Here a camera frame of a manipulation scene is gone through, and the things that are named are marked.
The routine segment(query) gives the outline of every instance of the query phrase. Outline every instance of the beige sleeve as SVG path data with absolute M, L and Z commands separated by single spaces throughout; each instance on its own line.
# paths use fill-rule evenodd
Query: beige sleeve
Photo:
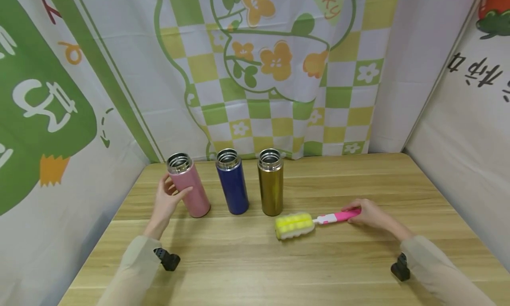
M 496 305 L 477 288 L 436 245 L 423 236 L 400 244 L 407 266 L 420 283 L 443 305 Z
M 161 260 L 154 254 L 160 247 L 159 241 L 137 236 L 97 306 L 140 306 L 160 266 Z

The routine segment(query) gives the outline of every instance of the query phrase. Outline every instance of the bottle cleaning brush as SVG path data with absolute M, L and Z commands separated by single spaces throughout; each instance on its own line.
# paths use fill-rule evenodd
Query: bottle cleaning brush
M 276 218 L 274 228 L 276 238 L 289 239 L 312 232 L 315 224 L 328 224 L 346 221 L 361 213 L 361 209 L 320 215 L 313 219 L 308 213 L 294 213 Z

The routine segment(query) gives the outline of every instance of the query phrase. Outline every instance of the black clip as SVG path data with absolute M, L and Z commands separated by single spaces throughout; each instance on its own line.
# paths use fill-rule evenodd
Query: black clip
M 177 254 L 170 254 L 167 250 L 163 248 L 155 248 L 154 253 L 161 260 L 162 266 L 165 268 L 165 271 L 173 272 L 179 265 L 181 258 Z
M 397 262 L 391 266 L 391 272 L 400 280 L 400 282 L 405 282 L 411 278 L 411 272 L 407 268 L 407 258 L 404 253 L 400 253 L 397 258 Z

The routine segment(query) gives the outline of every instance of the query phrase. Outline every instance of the sponge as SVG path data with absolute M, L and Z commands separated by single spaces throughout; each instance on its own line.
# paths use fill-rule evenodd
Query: sponge
M 296 213 L 276 218 L 274 228 L 276 238 L 284 240 L 312 232 L 315 223 L 308 213 Z

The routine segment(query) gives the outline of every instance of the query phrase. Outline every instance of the blue thermos bottle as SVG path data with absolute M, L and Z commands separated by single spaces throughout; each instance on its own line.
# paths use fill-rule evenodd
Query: blue thermos bottle
M 230 213 L 239 215 L 246 212 L 249 203 L 241 157 L 234 149 L 223 149 L 216 156 L 216 170 Z

